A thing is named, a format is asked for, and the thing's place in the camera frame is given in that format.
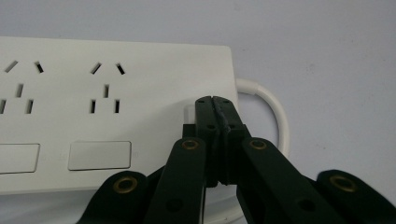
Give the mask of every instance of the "white table surface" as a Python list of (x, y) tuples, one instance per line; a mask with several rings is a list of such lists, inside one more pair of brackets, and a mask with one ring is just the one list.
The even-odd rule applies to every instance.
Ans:
[[(285, 107), (302, 174), (344, 170), (396, 204), (396, 1), (13, 0), (0, 2), (0, 35), (230, 46), (235, 75)], [(251, 133), (276, 142), (271, 110), (239, 105)], [(71, 223), (92, 195), (0, 196), (0, 222)]]

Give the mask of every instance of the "outlet slot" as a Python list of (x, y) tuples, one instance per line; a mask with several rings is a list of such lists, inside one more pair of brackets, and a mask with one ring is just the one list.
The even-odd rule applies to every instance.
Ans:
[(114, 113), (119, 114), (120, 113), (120, 100), (116, 100), (114, 102)]
[(105, 89), (104, 89), (104, 92), (103, 92), (103, 97), (104, 98), (108, 98), (108, 90), (109, 90), (109, 88), (110, 88), (110, 85), (105, 85)]
[(117, 63), (117, 68), (119, 69), (119, 71), (120, 71), (120, 73), (121, 73), (122, 75), (124, 75), (124, 74), (125, 74), (125, 72), (124, 72), (124, 70), (122, 69), (122, 67), (121, 67), (121, 64), (120, 64), (120, 63)]
[(43, 73), (44, 72), (43, 67), (41, 66), (40, 62), (36, 62), (35, 66), (37, 67), (37, 70), (38, 70), (39, 73)]
[(94, 114), (96, 108), (96, 100), (91, 100), (90, 113)]
[(95, 75), (95, 73), (99, 70), (101, 63), (97, 63), (96, 66), (91, 70), (91, 74)]
[(15, 96), (17, 98), (21, 98), (22, 97), (22, 91), (23, 91), (23, 84), (19, 84), (17, 87), (17, 93), (15, 94)]
[(17, 61), (14, 61), (13, 63), (11, 63), (7, 68), (6, 68), (6, 70), (4, 70), (6, 73), (9, 73), (9, 71), (11, 71), (11, 69), (12, 68), (14, 68), (15, 67), (15, 65), (17, 65)]
[(6, 108), (6, 102), (7, 100), (0, 101), (0, 114), (4, 114), (4, 109)]
[(26, 105), (26, 114), (32, 114), (33, 100), (28, 100)]

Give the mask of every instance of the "brass screw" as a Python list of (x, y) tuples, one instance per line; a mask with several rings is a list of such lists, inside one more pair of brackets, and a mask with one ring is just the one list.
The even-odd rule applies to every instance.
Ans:
[[(121, 184), (128, 184), (128, 187), (123, 187)], [(136, 189), (137, 187), (137, 180), (133, 176), (124, 176), (118, 179), (114, 185), (113, 189), (119, 194), (129, 193)]]
[(199, 144), (198, 144), (197, 141), (194, 141), (194, 140), (187, 140), (187, 141), (184, 141), (184, 142), (181, 144), (181, 146), (182, 146), (184, 149), (191, 150), (191, 149), (196, 149), (196, 148), (198, 148)]
[(330, 177), (330, 182), (335, 187), (337, 187), (337, 188), (339, 188), (339, 189), (341, 189), (343, 191), (346, 191), (346, 192), (351, 192), (352, 193), (352, 192), (355, 192), (358, 189), (358, 187), (356, 186), (356, 184), (352, 180), (350, 180), (350, 179), (348, 179), (348, 178), (346, 178), (344, 176), (341, 176), (341, 175), (333, 175), (333, 176), (331, 176)]
[(267, 145), (261, 140), (252, 140), (249, 144), (251, 147), (257, 150), (263, 150), (267, 148)]

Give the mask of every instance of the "power strip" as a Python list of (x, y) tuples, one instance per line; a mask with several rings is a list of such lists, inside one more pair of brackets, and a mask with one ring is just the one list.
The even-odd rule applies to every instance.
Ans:
[(0, 52), (1, 194), (149, 175), (196, 99), (237, 105), (227, 47), (0, 37)]

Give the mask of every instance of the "white switch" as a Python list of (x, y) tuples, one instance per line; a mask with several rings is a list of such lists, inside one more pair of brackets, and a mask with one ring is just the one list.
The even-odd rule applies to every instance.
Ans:
[(131, 167), (131, 142), (76, 142), (70, 147), (69, 170)]
[(0, 144), (0, 174), (34, 172), (39, 144)]

